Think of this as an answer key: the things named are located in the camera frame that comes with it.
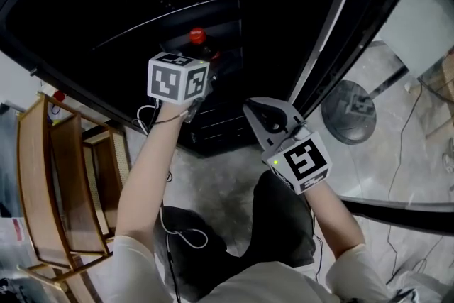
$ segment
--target wooden chair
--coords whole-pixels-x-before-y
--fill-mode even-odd
[[[53,125],[49,104],[68,111],[69,116]],[[82,119],[97,126],[101,136],[83,140]],[[124,146],[118,131],[45,95],[19,117],[19,192],[40,261],[29,268],[18,266],[20,271],[66,291],[66,279],[111,256],[107,242],[114,236],[116,209],[128,174]],[[99,258],[80,265],[79,255]],[[46,267],[60,274],[40,275],[39,269]]]

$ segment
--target person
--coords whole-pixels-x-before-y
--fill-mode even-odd
[[[186,106],[164,103],[157,122],[182,114]],[[297,196],[270,171],[254,189],[250,246],[241,257],[193,211],[160,207],[167,173],[184,117],[157,123],[131,169],[118,206],[109,302],[172,302],[173,260],[179,294],[190,302],[383,302],[392,298],[377,274],[362,231],[328,184],[323,181]],[[314,262],[311,210],[336,258],[326,276],[329,292],[296,271]],[[169,235],[166,241],[162,222]],[[155,255],[165,265],[165,283]]]

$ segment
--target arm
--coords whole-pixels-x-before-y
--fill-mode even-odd
[[[164,103],[157,121],[168,120],[187,107]],[[183,120],[181,117],[153,126],[129,173],[118,204],[116,235],[130,236],[151,252],[153,228]]]
[[[358,223],[326,181],[308,189],[304,195],[336,259],[347,250],[365,243]]]

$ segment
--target wooden chair frame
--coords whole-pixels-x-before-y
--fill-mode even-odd
[[[54,104],[56,106],[59,106],[61,109],[64,109],[68,112],[70,112],[72,115],[65,118],[55,126],[51,126],[48,121],[48,105],[49,104]],[[77,250],[74,248],[74,241],[73,240],[73,246],[71,246],[71,242],[68,240],[68,234],[70,232],[68,230],[65,230],[61,216],[60,216],[60,211],[58,209],[58,204],[56,200],[56,192],[55,192],[55,186],[54,186],[54,178],[52,178],[52,158],[51,156],[51,149],[52,149],[52,133],[57,132],[58,128],[61,128],[62,130],[64,128],[64,124],[67,123],[74,123],[74,125],[79,122],[80,125],[80,120],[81,119],[86,119],[94,124],[96,124],[98,127],[101,127],[103,131],[107,132],[107,138],[103,138],[101,141],[104,141],[105,143],[110,144],[110,151],[112,154],[112,159],[113,163],[111,165],[113,166],[115,170],[115,176],[116,176],[116,181],[113,181],[113,183],[116,183],[117,185],[114,185],[115,189],[117,190],[118,188],[118,199],[119,199],[119,194],[121,192],[121,186],[122,186],[122,180],[120,176],[120,172],[118,171],[118,165],[116,162],[116,154],[115,154],[115,148],[114,148],[114,133],[119,133],[112,129],[110,126],[106,125],[105,123],[99,123],[97,120],[91,118],[90,116],[83,115],[79,113],[78,111],[74,110],[73,108],[62,104],[56,99],[53,99],[52,97],[49,97],[47,95],[41,94],[40,99],[32,105],[29,110],[27,110],[24,114],[21,114],[19,116],[19,123],[18,123],[18,133],[17,133],[17,162],[18,162],[18,186],[19,186],[19,194],[20,194],[20,199],[21,199],[21,206],[23,210],[23,215],[26,223],[26,227],[28,229],[30,239],[31,239],[31,244],[33,247],[33,250],[35,251],[35,254],[38,258],[38,261],[40,262],[37,265],[25,268],[23,266],[18,265],[18,270],[21,272],[24,272],[27,274],[29,277],[32,277],[33,279],[36,279],[40,281],[41,283],[53,286],[58,288],[59,290],[62,290],[63,292],[66,292],[68,289],[67,284],[65,283],[65,280],[68,278],[71,278],[77,274],[80,274],[81,272],[86,271],[87,269],[90,269],[94,267],[95,265],[98,265],[99,263],[102,263],[105,261],[107,258],[109,258],[112,253],[109,252],[109,249],[107,247],[107,243],[111,241],[111,239],[114,236],[114,226],[109,227],[109,232],[106,234],[101,233],[101,228],[98,222],[98,219],[96,217],[95,213],[95,208],[94,208],[94,203],[92,199],[92,195],[90,193],[90,186],[88,183],[87,179],[87,171],[85,168],[85,164],[81,165],[81,161],[84,162],[83,160],[83,147],[87,143],[83,142],[82,143],[82,128],[80,128],[80,142],[78,141],[79,136],[78,130],[75,130],[73,133],[74,137],[74,145],[76,146],[75,149],[77,149],[77,162],[74,162],[77,164],[77,167],[79,168],[79,175],[84,175],[84,177],[80,177],[77,179],[77,187],[79,188],[80,192],[80,198],[84,199],[84,213],[85,213],[85,218],[87,222],[91,223],[90,227],[90,234],[91,237],[95,236],[95,232],[97,235],[97,238],[99,239],[99,247],[100,249],[97,250]],[[22,128],[25,133],[24,136],[21,135]],[[31,149],[34,149],[34,151],[29,151],[27,147],[30,147]],[[26,162],[28,163],[28,166],[21,166],[21,156],[23,156],[24,159],[27,159]],[[35,173],[34,175],[29,171],[29,169],[32,168],[33,172]],[[60,178],[58,178],[58,184],[59,188],[61,188],[62,183],[60,181]],[[25,192],[23,188],[29,189],[30,193],[28,194]],[[44,192],[38,196],[34,197],[33,196],[33,189],[38,191]],[[53,238],[49,236],[45,236],[45,233],[41,233],[42,229],[41,227],[36,227],[39,225],[40,221],[37,219],[37,216],[30,216],[29,213],[33,211],[33,208],[36,210],[41,210],[44,211],[42,215],[45,217],[43,218],[47,223],[44,224],[43,229],[50,230],[50,233],[48,234],[49,236],[52,236]],[[35,241],[39,237],[40,241],[38,242],[39,246],[36,245]],[[99,256],[98,259],[91,261],[90,263],[80,265],[77,264],[74,261],[74,257],[76,255],[93,255],[93,256]],[[37,271],[39,269],[45,268],[45,267],[52,267],[56,269],[63,270],[63,273],[60,275],[57,275],[54,278],[48,278],[45,277],[44,275],[39,274]]]

